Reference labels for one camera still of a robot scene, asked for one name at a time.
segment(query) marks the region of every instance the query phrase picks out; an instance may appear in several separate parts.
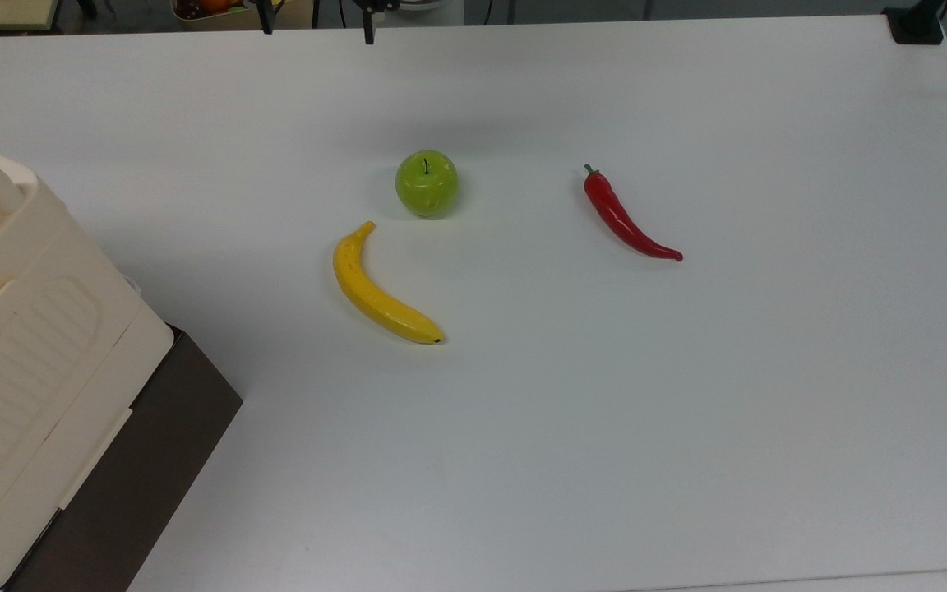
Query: green apple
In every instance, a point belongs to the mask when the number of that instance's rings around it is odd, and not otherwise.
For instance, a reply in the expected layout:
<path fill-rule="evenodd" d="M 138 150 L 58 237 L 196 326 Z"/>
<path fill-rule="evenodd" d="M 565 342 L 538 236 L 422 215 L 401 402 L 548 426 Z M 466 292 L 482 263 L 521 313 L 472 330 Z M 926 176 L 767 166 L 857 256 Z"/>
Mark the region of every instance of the green apple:
<path fill-rule="evenodd" d="M 397 169 L 397 196 L 417 216 L 436 216 L 455 203 L 459 174 L 447 156 L 419 150 Z"/>

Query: black clamp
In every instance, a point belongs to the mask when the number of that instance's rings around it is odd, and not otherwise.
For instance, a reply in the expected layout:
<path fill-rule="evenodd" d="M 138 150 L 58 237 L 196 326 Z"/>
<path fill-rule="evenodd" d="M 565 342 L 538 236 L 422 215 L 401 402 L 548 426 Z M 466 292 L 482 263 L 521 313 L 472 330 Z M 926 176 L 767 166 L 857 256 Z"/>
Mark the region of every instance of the black clamp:
<path fill-rule="evenodd" d="M 375 23 L 372 16 L 376 12 L 395 11 L 401 7 L 401 0 L 353 0 L 360 7 L 360 14 L 364 18 L 364 43 L 375 43 Z"/>
<path fill-rule="evenodd" d="M 273 8 L 273 0 L 255 0 L 255 7 L 258 8 L 258 20 L 262 23 L 262 33 L 266 35 L 273 34 L 275 26 L 275 15 L 283 8 L 283 3 L 287 0 L 279 0 L 279 4 Z"/>
<path fill-rule="evenodd" d="M 911 8 L 883 8 L 894 41 L 901 45 L 940 45 L 945 38 L 937 16 L 942 4 L 947 11 L 947 0 L 920 0 Z"/>

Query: banana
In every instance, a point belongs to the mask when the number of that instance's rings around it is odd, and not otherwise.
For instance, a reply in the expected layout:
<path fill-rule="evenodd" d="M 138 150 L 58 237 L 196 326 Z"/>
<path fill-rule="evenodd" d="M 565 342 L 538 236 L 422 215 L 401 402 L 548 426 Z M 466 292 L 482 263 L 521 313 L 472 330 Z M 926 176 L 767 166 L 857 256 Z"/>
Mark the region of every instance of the banana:
<path fill-rule="evenodd" d="M 440 344 L 444 333 L 429 317 L 383 292 L 364 273 L 360 254 L 364 240 L 374 229 L 375 222 L 364 222 L 357 232 L 340 240 L 335 247 L 335 279 L 339 281 L 339 288 L 360 312 L 391 332 L 416 344 Z"/>

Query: table surface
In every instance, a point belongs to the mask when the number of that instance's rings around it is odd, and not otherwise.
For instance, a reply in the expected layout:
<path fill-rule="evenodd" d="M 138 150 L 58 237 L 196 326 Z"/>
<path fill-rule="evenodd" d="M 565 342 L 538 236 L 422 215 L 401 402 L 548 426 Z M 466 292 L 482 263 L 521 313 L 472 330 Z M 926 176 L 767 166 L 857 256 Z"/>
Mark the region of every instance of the table surface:
<path fill-rule="evenodd" d="M 686 592 L 947 592 L 947 572 L 899 576 L 839 577 L 833 580 L 778 581 L 773 584 L 684 588 Z"/>
<path fill-rule="evenodd" d="M 444 219 L 395 198 L 433 147 Z M 882 16 L 0 39 L 33 166 L 245 397 L 132 589 L 947 569 L 947 44 Z M 582 165 L 681 263 L 595 218 Z M 335 285 L 439 322 L 413 345 Z"/>
<path fill-rule="evenodd" d="M 49 30 L 60 0 L 0 0 L 0 30 Z"/>

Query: chili pepper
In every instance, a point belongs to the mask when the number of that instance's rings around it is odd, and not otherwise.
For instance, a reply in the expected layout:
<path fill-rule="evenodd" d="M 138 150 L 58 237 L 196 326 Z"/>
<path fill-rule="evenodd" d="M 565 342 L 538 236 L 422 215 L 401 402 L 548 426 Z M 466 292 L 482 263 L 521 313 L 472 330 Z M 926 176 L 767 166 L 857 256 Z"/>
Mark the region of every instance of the chili pepper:
<path fill-rule="evenodd" d="M 605 220 L 605 224 L 608 224 L 608 228 L 612 229 L 620 240 L 649 257 L 681 261 L 683 257 L 680 252 L 657 244 L 638 229 L 635 222 L 628 216 L 627 210 L 620 205 L 620 198 L 617 198 L 616 192 L 612 190 L 612 185 L 608 183 L 605 175 L 591 169 L 589 164 L 584 164 L 584 166 L 590 174 L 583 181 L 583 191 L 587 192 L 590 203 L 593 203 L 594 209 L 598 210 L 598 216 Z"/>

